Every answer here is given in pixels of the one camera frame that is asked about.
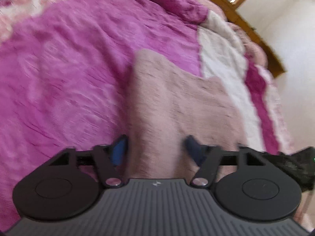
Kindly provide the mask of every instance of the bed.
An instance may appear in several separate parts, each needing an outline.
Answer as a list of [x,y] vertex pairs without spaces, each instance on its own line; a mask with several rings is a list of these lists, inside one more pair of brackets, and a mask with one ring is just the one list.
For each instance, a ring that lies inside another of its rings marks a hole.
[[195,77],[216,77],[224,91],[215,96],[221,100],[224,92],[238,110],[249,147],[295,151],[271,73],[283,69],[268,64],[266,47],[267,55],[210,0],[0,0],[0,6],[0,230],[19,218],[11,196],[21,178],[65,146],[86,150],[128,132],[127,82],[143,48]]

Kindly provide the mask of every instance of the pink fabric fold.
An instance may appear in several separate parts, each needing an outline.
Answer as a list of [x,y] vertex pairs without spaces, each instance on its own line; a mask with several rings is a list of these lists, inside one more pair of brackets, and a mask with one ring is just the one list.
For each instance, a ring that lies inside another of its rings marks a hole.
[[[127,178],[185,178],[198,170],[183,147],[200,143],[238,150],[246,144],[242,117],[218,77],[203,79],[150,50],[137,53],[129,86]],[[224,167],[220,177],[231,172]]]
[[251,100],[256,107],[257,114],[261,120],[262,136],[265,143],[266,151],[270,154],[278,154],[279,143],[274,133],[273,122],[270,119],[266,105],[264,103],[264,95],[266,93],[266,82],[259,74],[254,61],[245,56],[248,61],[248,71],[245,84],[250,92]]

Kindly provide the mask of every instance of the ribbed grey surface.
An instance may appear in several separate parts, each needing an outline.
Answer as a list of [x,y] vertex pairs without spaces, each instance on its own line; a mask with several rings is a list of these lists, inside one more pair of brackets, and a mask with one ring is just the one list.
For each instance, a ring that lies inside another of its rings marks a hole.
[[306,236],[291,219],[272,224],[242,221],[222,210],[207,190],[182,179],[132,179],[105,191],[84,214],[63,222],[23,218],[8,236]]

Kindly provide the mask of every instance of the circular pad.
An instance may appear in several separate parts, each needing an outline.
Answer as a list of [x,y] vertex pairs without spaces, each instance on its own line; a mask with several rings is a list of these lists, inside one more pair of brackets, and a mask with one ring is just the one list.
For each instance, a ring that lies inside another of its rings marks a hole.
[[254,221],[275,221],[296,211],[301,200],[297,182],[277,168],[246,166],[222,178],[215,188],[229,212]]
[[243,184],[243,192],[250,198],[267,200],[279,193],[278,186],[266,179],[252,179]]
[[22,216],[56,221],[82,213],[98,195],[99,186],[89,175],[69,166],[47,166],[15,186],[13,202]]

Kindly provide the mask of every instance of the magenta quilt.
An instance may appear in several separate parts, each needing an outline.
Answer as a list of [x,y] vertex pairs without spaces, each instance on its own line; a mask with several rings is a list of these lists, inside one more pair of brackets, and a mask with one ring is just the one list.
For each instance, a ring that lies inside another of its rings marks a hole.
[[67,0],[17,23],[0,49],[0,230],[19,216],[12,189],[66,146],[126,131],[125,94],[137,50],[200,75],[196,0]]

